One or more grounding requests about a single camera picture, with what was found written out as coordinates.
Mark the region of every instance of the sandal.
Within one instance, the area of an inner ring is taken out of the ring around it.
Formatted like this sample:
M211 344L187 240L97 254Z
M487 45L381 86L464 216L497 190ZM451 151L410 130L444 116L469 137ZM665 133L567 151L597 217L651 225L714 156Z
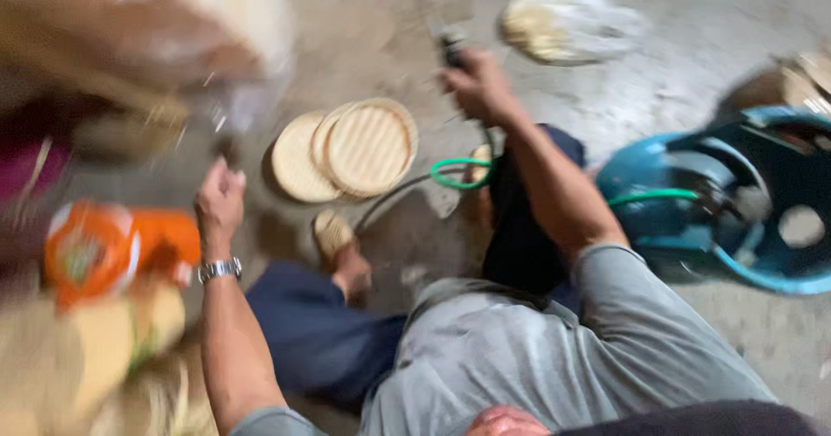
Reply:
M344 246L355 241L355 233L342 217L329 209L317 214L314 219L314 237L327 261L334 261L335 254Z

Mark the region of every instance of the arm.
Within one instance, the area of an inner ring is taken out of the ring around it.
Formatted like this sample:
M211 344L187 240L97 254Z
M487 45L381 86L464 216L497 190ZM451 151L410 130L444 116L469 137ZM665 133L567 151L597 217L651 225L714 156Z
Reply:
M445 69L444 80L470 119L501 127L525 180L537 223L569 261L591 245L629 246L618 220L592 182L514 97L496 59L488 52L462 51L464 70Z
M231 258L231 238L243 218L245 175L217 161L196 195L203 261ZM220 434L228 434L252 411L286 405L254 313L232 275L204 286L203 370Z

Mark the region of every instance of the wrist watch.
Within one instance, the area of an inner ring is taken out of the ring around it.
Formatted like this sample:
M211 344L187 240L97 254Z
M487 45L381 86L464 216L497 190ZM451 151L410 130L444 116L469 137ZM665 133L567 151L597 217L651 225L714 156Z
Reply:
M222 275L235 275L237 282L239 282L243 275L243 265L239 262L239 259L232 257L230 261L206 262L196 270L196 276L200 279L201 284Z

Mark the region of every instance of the orange bag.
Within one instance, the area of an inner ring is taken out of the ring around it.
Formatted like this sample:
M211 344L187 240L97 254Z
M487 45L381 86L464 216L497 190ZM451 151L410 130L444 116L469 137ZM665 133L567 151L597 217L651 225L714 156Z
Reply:
M85 200L57 211L44 251L45 277L62 310L84 298L118 294L150 272L187 286L201 256L199 230L180 210Z

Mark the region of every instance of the foot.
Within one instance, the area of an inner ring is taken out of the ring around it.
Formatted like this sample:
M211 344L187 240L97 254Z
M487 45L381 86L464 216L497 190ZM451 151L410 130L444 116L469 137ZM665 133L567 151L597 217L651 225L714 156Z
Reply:
M470 158L477 160L490 161L491 149L490 145L483 144L476 147L472 152ZM488 176L488 168L481 165L470 164L464 172L464 182L473 183L482 181L485 176ZM493 202L490 199L490 190L488 186L473 191L470 194L467 203L469 210L469 217L477 224L485 229L493 229Z
M361 255L358 242L344 246L332 260L335 273L332 282L343 292L343 297L350 306L363 306L367 303L367 294L372 286L372 266Z
M372 267L361 255L358 239L334 210L321 212L314 221L317 246L334 267L332 282L349 305L362 305L371 285Z

